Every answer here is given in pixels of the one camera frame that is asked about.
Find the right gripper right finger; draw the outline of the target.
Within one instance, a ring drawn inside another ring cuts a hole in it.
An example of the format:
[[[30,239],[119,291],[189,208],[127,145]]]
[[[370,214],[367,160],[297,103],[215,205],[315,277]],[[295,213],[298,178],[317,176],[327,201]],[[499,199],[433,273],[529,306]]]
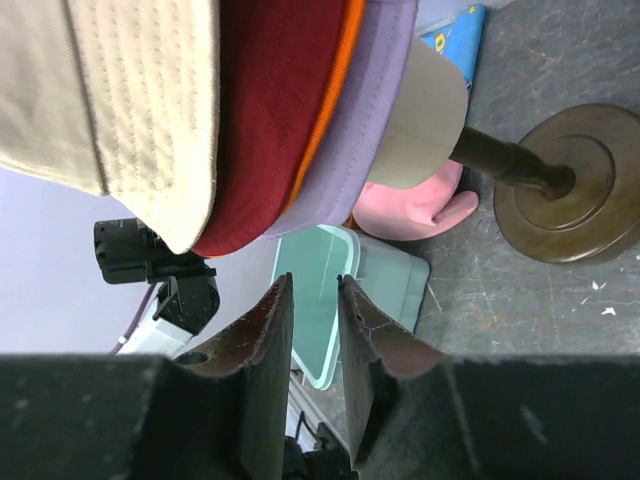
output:
[[[350,275],[338,278],[339,335],[351,465],[366,462],[399,401],[399,383],[445,354],[382,312]]]

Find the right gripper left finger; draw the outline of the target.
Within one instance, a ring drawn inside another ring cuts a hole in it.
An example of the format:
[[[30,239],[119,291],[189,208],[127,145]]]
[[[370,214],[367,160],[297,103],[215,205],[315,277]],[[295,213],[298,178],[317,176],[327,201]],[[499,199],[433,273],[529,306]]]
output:
[[[258,303],[175,362],[208,382],[196,425],[204,455],[183,479],[279,479],[283,473],[293,323],[293,277],[279,276]]]

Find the pink bucket hat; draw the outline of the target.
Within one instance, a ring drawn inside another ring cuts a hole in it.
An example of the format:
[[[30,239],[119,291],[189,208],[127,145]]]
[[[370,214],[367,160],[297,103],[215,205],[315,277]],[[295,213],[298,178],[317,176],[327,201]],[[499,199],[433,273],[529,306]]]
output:
[[[365,185],[352,218],[365,233],[391,241],[435,237],[457,226],[479,206],[473,191],[459,191],[463,166],[448,160],[430,178],[406,190]]]

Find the purple bucket hat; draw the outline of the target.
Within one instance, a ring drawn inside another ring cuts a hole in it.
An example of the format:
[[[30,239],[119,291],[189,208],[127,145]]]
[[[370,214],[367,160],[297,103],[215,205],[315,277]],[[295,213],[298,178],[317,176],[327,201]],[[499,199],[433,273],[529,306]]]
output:
[[[275,239],[349,217],[391,117],[414,38],[416,1],[368,1],[337,106],[293,205],[263,234]]]

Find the cream mannequin head stand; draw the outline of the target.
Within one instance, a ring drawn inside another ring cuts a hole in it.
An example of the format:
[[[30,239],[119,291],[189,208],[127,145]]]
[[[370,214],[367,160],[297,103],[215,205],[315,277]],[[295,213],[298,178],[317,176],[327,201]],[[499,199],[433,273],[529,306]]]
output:
[[[638,114],[573,106],[512,143],[467,126],[467,105],[460,70],[413,37],[369,181],[412,188],[448,159],[488,175],[502,235],[540,262],[608,259],[638,243]]]

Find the beige bucket hat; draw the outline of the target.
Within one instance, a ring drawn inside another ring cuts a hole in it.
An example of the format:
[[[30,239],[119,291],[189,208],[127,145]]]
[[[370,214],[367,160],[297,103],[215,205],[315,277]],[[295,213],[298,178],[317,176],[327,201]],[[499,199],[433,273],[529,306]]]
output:
[[[214,205],[215,1],[5,1],[1,164],[116,199],[175,253]]]

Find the blue printed cloth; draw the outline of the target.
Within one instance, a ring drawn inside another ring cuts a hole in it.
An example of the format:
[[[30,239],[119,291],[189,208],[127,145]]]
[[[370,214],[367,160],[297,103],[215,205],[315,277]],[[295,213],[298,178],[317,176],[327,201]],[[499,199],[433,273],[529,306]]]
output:
[[[453,22],[421,36],[427,45],[460,70],[468,91],[475,77],[487,13],[485,5],[471,5],[459,13]]]

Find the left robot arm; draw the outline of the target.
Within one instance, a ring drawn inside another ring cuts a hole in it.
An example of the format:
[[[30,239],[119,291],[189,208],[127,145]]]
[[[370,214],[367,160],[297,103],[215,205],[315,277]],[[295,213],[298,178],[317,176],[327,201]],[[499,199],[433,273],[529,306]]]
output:
[[[94,250],[110,285],[149,285],[113,354],[175,355],[217,314],[216,269],[192,253],[175,254],[135,218],[94,224]]]

